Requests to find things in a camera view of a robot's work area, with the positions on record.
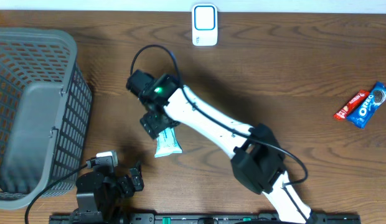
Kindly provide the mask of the white teal wet wipes pack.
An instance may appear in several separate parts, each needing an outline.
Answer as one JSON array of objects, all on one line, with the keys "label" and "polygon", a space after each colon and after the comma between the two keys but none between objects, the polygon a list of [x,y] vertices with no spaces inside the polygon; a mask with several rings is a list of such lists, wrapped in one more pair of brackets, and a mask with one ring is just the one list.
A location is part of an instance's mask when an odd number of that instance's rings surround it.
[{"label": "white teal wet wipes pack", "polygon": [[156,138],[157,147],[155,158],[169,156],[171,154],[182,154],[182,147],[177,141],[174,128],[166,128]]}]

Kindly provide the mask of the red Nescafe stick sachet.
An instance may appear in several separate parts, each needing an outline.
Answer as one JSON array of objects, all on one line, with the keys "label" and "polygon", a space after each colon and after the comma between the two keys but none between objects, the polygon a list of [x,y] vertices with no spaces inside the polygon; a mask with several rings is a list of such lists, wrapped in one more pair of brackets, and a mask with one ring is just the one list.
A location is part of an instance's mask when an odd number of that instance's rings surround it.
[{"label": "red Nescafe stick sachet", "polygon": [[369,91],[359,90],[351,100],[333,115],[333,118],[339,121],[345,120],[369,95]]}]

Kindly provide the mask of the blue Oreo cookie pack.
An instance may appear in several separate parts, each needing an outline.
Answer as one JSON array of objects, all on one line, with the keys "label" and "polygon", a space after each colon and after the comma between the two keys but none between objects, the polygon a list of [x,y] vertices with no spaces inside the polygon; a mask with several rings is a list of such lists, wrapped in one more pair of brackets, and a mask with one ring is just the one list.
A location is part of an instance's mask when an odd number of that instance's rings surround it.
[{"label": "blue Oreo cookie pack", "polygon": [[347,117],[347,120],[358,128],[365,128],[366,124],[385,100],[386,86],[381,82],[377,82],[369,96]]}]

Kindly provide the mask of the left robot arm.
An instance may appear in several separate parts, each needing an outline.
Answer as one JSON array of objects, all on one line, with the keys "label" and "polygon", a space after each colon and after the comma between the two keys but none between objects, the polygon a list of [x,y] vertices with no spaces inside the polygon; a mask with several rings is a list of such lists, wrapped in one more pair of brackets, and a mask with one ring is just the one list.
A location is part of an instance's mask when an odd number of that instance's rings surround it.
[{"label": "left robot arm", "polygon": [[144,189],[141,163],[129,169],[129,174],[117,176],[116,165],[110,157],[87,161],[93,169],[76,181],[78,208],[70,223],[129,223],[118,202]]}]

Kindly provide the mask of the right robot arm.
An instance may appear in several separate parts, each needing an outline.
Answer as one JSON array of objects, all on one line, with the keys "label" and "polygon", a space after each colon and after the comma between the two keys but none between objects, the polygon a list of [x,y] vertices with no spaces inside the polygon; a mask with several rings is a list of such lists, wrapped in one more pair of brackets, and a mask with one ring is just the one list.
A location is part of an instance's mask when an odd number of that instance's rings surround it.
[{"label": "right robot arm", "polygon": [[248,190],[263,194],[282,222],[314,223],[315,216],[298,196],[290,181],[284,159],[296,156],[282,149],[265,125],[253,127],[219,112],[176,78],[164,74],[154,78],[136,70],[126,89],[146,108],[140,123],[157,140],[157,155],[181,149],[174,128],[179,124],[197,131],[229,157],[234,177]]}]

